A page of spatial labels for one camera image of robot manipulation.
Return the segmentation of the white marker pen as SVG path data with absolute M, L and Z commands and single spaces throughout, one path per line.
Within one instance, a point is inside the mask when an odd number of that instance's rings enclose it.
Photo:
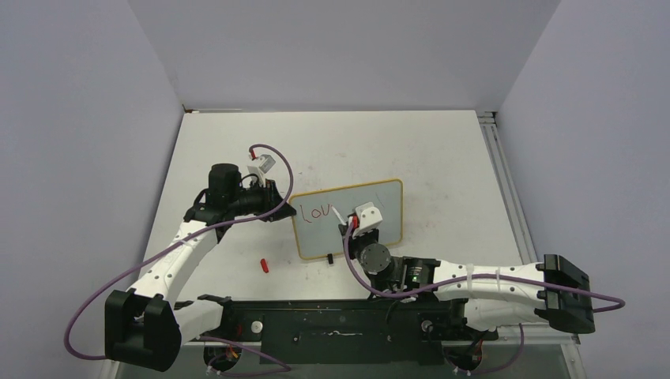
M 333 214 L 337 217 L 337 219 L 339 221 L 339 224 L 347 225 L 348 221 L 338 212 L 336 207 L 334 205 L 331 205 L 330 208 L 331 208 Z

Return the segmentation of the yellow framed small whiteboard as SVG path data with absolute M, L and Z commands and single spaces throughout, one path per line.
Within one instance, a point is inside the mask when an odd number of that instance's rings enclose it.
M 293 195 L 289 204 L 297 211 L 292 222 L 299 256 L 311 260 L 343 253 L 339 221 L 331 205 L 346 218 L 355 207 L 373 202 L 383 218 L 378 227 L 380 242 L 399 243 L 403 238 L 403 195 L 403 182 L 398 178 Z

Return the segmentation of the red marker cap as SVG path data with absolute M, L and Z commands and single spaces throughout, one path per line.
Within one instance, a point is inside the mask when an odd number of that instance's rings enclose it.
M 262 258 L 260 260 L 260 264 L 261 264 L 261 267 L 262 267 L 262 271 L 264 273 L 269 273 L 269 266 L 268 266 L 267 260 L 265 258 Z

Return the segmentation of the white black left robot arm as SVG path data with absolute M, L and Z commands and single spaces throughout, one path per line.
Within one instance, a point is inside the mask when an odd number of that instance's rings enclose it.
M 181 346 L 207 332 L 226 340 L 235 318 L 222 300 L 196 300 L 177 309 L 177 298 L 202 259 L 244 216 L 273 222 L 292 217 L 295 209 L 267 178 L 275 164 L 263 155 L 248 164 L 248 186 L 231 163 L 212 166 L 208 186 L 186 211 L 171 251 L 156 256 L 152 267 L 126 291 L 112 291 L 104 305 L 105 356 L 114 361 L 164 372 Z

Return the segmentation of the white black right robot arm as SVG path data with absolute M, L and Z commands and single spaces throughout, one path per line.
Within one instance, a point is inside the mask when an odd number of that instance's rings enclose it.
M 590 278 L 561 255 L 515 266 L 393 257 L 380 244 L 378 230 L 348 227 L 337 228 L 346 264 L 359 284 L 382 298 L 457 304 L 446 318 L 457 338 L 528 323 L 572 334 L 596 330 Z

